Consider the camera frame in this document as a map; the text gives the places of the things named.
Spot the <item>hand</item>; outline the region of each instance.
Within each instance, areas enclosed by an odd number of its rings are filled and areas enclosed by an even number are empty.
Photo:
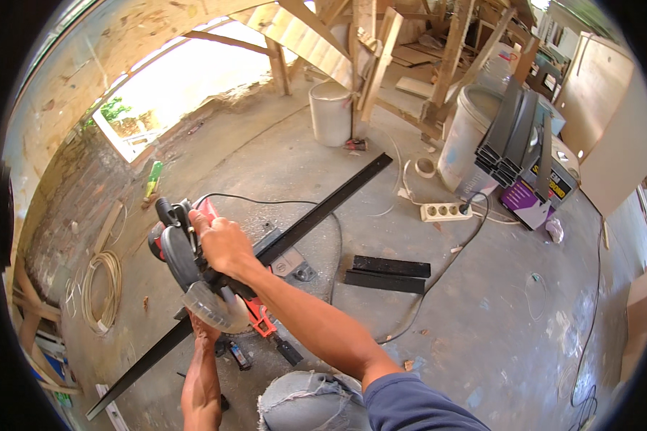
[[[264,269],[254,257],[249,238],[237,222],[219,217],[209,224],[207,218],[196,210],[191,210],[189,216],[201,241],[203,255],[213,269],[243,283],[243,271]]]
[[[221,331],[199,319],[197,315],[189,310],[189,308],[185,307],[185,310],[187,310],[187,313],[190,315],[190,322],[192,323],[192,329],[194,330],[194,335],[197,340],[207,340],[211,344],[215,344],[218,337],[221,336]]]

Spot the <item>ripped jeans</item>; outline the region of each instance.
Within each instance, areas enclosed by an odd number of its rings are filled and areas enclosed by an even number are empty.
[[[293,371],[257,401],[259,431],[369,431],[362,386],[347,375]]]

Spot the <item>dusty floor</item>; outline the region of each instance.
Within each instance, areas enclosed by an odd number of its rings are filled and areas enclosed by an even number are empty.
[[[209,192],[318,201],[380,152],[397,159],[392,140],[403,161],[437,159],[438,152],[426,150],[416,129],[380,108],[372,116],[368,152],[356,156],[317,144],[307,107],[309,85],[298,81],[292,97],[271,96],[240,115],[219,115],[193,135],[175,141],[176,158],[161,178],[163,195],[170,201]],[[419,107],[422,102],[389,88],[382,92],[405,106]],[[341,237],[333,220],[325,220],[297,245],[318,271],[315,280],[298,287],[328,300],[335,279],[335,306],[379,339],[404,327],[416,297],[344,285],[342,274],[353,255],[427,261],[436,275],[444,269],[450,248],[477,226],[476,219],[442,223],[441,229],[421,222],[417,207],[395,195],[397,175],[396,161],[337,210],[343,241],[337,274]],[[423,179],[409,172],[408,182],[419,201],[455,200],[438,178]],[[105,414],[91,423],[83,417],[98,399],[94,384],[112,385],[176,323],[172,316],[181,306],[180,288],[146,246],[146,234],[157,218],[153,210],[136,210],[140,195],[141,189],[126,197],[129,217],[111,247],[121,257],[124,282],[114,327],[97,337],[81,315],[63,318],[69,362],[85,392],[84,397],[74,397],[74,408],[68,410],[75,429],[112,429]],[[216,198],[214,204],[222,215],[239,221],[254,240],[263,233],[265,221],[287,227],[310,208],[226,198]],[[370,217],[391,205],[395,206],[388,214]],[[398,364],[414,360],[413,372],[424,382],[446,392],[494,430],[567,430],[576,421],[578,410],[568,403],[574,370],[570,375],[566,369],[577,366],[591,324],[600,216],[587,197],[576,192],[556,217],[565,229],[559,246],[548,244],[543,230],[529,232],[487,221],[428,294],[412,330],[384,346]],[[576,392],[578,402],[596,384],[602,410],[620,375],[628,287],[647,263],[647,229],[634,195],[609,219],[609,226],[611,249],[602,246],[600,254],[599,314]],[[533,273],[543,283],[533,283]],[[145,296],[148,311],[142,305]],[[423,329],[428,333],[420,334]],[[260,337],[237,343],[253,355],[254,366],[241,372],[232,357],[218,360],[221,389],[232,404],[223,416],[222,430],[254,429],[257,396],[271,380],[293,369]],[[328,369],[296,346],[305,360],[295,369]],[[189,337],[118,398],[130,429],[181,429],[183,379],[176,372],[187,370],[192,347]],[[565,374],[569,377],[561,382]]]

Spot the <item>power strip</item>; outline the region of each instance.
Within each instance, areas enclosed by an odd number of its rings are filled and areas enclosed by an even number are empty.
[[[423,203],[419,207],[419,215],[422,221],[451,221],[451,220],[467,220],[472,217],[472,205],[467,207],[467,214],[462,214],[459,210],[458,203]]]

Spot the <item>forearm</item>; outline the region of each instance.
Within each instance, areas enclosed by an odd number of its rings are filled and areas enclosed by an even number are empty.
[[[330,366],[361,380],[363,388],[381,375],[401,371],[362,325],[336,307],[287,284],[263,267],[244,268],[240,278],[304,347]]]
[[[221,424],[221,387],[213,346],[205,338],[194,341],[194,356],[182,388],[185,431],[217,430]]]

